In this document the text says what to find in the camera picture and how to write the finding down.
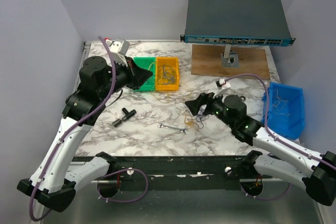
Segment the blue plastic container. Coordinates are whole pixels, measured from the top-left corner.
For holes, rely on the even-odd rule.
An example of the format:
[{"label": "blue plastic container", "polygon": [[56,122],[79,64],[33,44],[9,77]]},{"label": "blue plastic container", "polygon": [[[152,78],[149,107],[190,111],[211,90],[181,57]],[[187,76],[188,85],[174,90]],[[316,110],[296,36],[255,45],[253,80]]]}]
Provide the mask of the blue plastic container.
[{"label": "blue plastic container", "polygon": [[[271,82],[268,94],[270,104],[267,120],[268,127],[285,138],[290,140],[297,139],[305,128],[305,102],[302,89]],[[265,123],[265,93],[262,100],[264,101],[262,122]]]}]

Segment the white arm segment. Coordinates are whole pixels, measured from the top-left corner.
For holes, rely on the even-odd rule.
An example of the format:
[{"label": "white arm segment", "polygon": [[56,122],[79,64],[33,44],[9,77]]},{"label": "white arm segment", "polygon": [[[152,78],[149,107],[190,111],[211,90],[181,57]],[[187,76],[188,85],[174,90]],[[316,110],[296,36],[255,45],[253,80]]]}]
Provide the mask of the white arm segment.
[{"label": "white arm segment", "polygon": [[274,178],[279,178],[294,184],[303,190],[306,189],[306,186],[302,181],[302,178],[305,177],[303,173],[282,160],[262,155],[257,158],[254,168],[261,175],[269,175]]},{"label": "white arm segment", "polygon": [[[59,138],[64,134],[67,129],[73,126],[76,122],[77,121],[71,118],[61,119],[57,135],[53,143],[51,144],[47,155],[45,156],[44,160],[37,168],[35,173],[30,177],[33,186],[36,185],[38,177],[40,176],[48,157],[50,156],[57,142],[59,141]],[[81,127],[76,127],[68,134],[68,136],[65,138],[65,141],[61,143],[54,158],[52,159],[49,168],[47,169],[46,174],[44,175],[44,178],[39,186],[40,190],[48,189],[49,193],[54,193],[61,190],[64,184],[65,174],[67,173],[72,158],[75,155],[80,143],[91,128],[92,126],[82,125]]]},{"label": "white arm segment", "polygon": [[[304,148],[280,135],[273,132],[272,133],[280,138],[281,140],[285,141],[286,143],[290,144],[291,146],[294,146],[308,154],[311,154],[315,157],[319,157],[320,153],[315,152],[312,150],[309,150],[307,148]],[[302,175],[305,177],[310,177],[313,173],[313,170],[311,169],[312,166],[318,166],[319,162],[312,160],[306,156],[303,156],[296,151],[284,146],[283,144],[279,143],[278,141],[275,141],[271,136],[268,135],[267,131],[264,127],[260,128],[257,131],[257,136],[253,139],[253,146],[257,148],[261,148],[263,150],[266,150],[268,152],[271,152],[272,154],[276,155],[280,159],[282,159],[285,162],[288,162],[292,166],[294,166],[299,172],[302,172]]]},{"label": "white arm segment", "polygon": [[105,159],[94,157],[83,166],[67,172],[65,178],[69,181],[75,181],[75,190],[78,191],[96,178],[106,175],[109,167],[110,164]]}]

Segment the silver wrench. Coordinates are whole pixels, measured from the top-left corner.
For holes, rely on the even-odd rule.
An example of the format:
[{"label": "silver wrench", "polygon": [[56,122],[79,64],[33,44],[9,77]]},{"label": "silver wrench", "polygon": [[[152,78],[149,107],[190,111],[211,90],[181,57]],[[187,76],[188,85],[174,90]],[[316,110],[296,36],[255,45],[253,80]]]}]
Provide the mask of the silver wrench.
[{"label": "silver wrench", "polygon": [[174,131],[179,131],[179,132],[182,132],[184,134],[187,134],[186,131],[188,130],[188,129],[180,129],[180,128],[176,128],[176,127],[167,126],[167,125],[164,125],[163,123],[159,123],[158,128],[166,128],[166,129],[170,129],[170,130],[174,130]]}]

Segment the white marble surface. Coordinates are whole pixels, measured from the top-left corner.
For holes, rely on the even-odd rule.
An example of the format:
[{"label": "white marble surface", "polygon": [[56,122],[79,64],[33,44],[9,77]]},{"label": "white marble surface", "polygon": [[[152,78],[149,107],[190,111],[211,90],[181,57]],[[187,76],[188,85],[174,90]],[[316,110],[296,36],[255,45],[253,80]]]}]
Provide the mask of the white marble surface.
[{"label": "white marble surface", "polygon": [[[216,92],[215,80],[218,77],[191,75],[190,44],[181,42],[134,41],[127,53],[130,57],[178,57],[180,64],[180,89],[171,93],[134,92],[124,89],[123,96],[113,106],[105,109],[95,126],[81,143],[76,155],[96,155],[106,152],[115,156],[164,156],[164,155],[245,155],[256,148],[236,140],[230,129],[214,116],[204,122],[202,129],[189,129],[182,134],[176,131],[160,129],[159,122],[166,125],[186,127],[184,124],[187,107],[184,101],[198,97],[201,92]],[[279,76],[269,50],[267,55],[271,81],[279,82]],[[100,42],[93,42],[89,56],[104,56],[107,53]],[[247,113],[260,120],[264,90],[257,80],[235,79],[230,81],[232,89],[228,94],[246,97]],[[137,113],[118,128],[112,122],[122,116],[121,109],[136,109]]]}]

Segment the plastic bin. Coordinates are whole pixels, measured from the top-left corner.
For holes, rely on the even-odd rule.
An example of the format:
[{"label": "plastic bin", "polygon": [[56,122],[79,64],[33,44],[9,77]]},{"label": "plastic bin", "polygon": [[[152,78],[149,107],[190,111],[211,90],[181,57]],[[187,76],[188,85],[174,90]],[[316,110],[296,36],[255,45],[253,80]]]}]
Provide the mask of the plastic bin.
[{"label": "plastic bin", "polygon": [[156,58],[156,91],[179,90],[180,73],[178,60],[177,57]]},{"label": "plastic bin", "polygon": [[[268,88],[269,112],[268,127],[290,140],[297,139],[305,128],[304,99],[301,88],[271,82]],[[266,94],[262,98],[264,101],[264,116],[262,122],[265,123]]]},{"label": "plastic bin", "polygon": [[149,78],[144,85],[137,91],[154,91],[155,90],[155,57],[134,57],[135,64],[140,68],[152,71],[153,75]]}]

